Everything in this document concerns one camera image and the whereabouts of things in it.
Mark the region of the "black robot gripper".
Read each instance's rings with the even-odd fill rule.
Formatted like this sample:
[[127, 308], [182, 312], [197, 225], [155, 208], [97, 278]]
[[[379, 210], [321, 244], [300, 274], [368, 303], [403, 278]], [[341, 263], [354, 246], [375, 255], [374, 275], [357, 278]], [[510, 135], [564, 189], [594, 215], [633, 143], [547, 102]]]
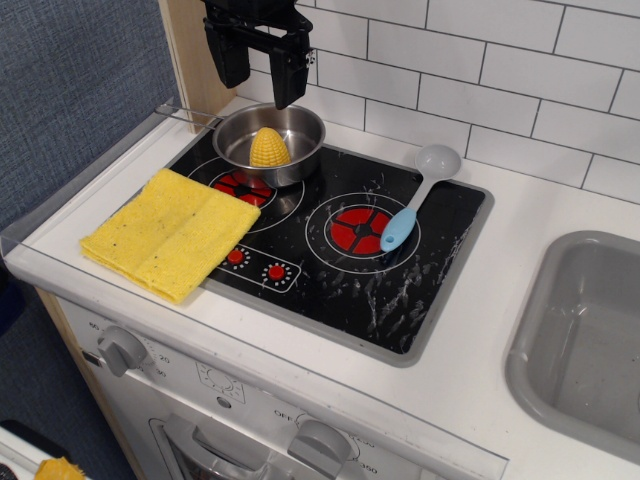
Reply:
[[306, 93], [310, 20], [295, 1], [205, 1], [204, 28], [219, 78], [237, 87], [250, 76], [248, 48], [269, 50], [275, 107]]

